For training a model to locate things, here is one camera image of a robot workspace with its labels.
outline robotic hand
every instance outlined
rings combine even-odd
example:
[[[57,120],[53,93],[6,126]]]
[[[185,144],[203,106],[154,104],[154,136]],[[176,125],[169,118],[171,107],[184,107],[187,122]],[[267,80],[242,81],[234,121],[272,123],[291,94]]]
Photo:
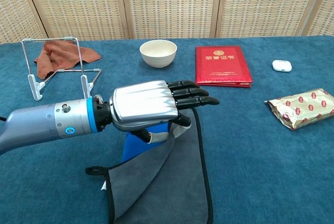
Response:
[[[0,131],[0,155],[12,149],[103,131],[113,124],[147,143],[156,142],[147,127],[173,122],[183,127],[190,119],[179,110],[217,105],[192,81],[156,80],[114,90],[108,102],[100,96],[13,111]]]

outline table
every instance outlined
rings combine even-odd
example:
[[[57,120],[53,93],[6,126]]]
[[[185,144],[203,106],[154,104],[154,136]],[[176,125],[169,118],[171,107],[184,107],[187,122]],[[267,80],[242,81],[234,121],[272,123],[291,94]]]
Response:
[[[178,51],[163,69],[141,59],[139,47],[147,40],[82,41],[102,56],[85,64],[102,68],[92,94],[107,100],[120,86],[194,80],[195,46],[240,45],[253,86],[205,87],[221,103],[197,108],[214,223],[333,223],[334,117],[291,131],[264,101],[320,87],[334,95],[334,37],[171,40]],[[41,47],[30,44],[28,56],[37,57]],[[272,70],[276,59],[290,61],[292,71]],[[42,90],[42,100],[34,101],[27,74],[20,43],[0,45],[1,116],[83,98],[79,74],[57,74]],[[125,133],[110,126],[0,156],[0,223],[106,223],[103,178],[86,175],[85,168],[118,164],[124,140]]]

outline snack package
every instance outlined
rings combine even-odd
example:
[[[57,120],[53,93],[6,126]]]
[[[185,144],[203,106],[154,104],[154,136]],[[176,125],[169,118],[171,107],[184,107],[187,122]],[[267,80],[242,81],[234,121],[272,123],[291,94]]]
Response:
[[[292,130],[334,116],[334,97],[323,88],[265,103],[282,124]]]

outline brown cloth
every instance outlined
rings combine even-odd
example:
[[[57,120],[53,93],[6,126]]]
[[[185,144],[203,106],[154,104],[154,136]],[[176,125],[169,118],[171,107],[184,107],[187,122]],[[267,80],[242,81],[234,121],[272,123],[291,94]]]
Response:
[[[101,59],[93,49],[80,47],[80,51],[82,61],[87,63]],[[79,63],[78,46],[73,41],[46,41],[34,62],[37,63],[37,76],[45,79],[58,69],[70,69]]]

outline red certificate booklet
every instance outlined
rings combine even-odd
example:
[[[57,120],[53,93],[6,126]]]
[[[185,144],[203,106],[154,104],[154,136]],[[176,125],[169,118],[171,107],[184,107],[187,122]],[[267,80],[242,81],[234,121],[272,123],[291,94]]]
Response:
[[[253,79],[240,46],[197,46],[195,82],[207,86],[251,87]]]

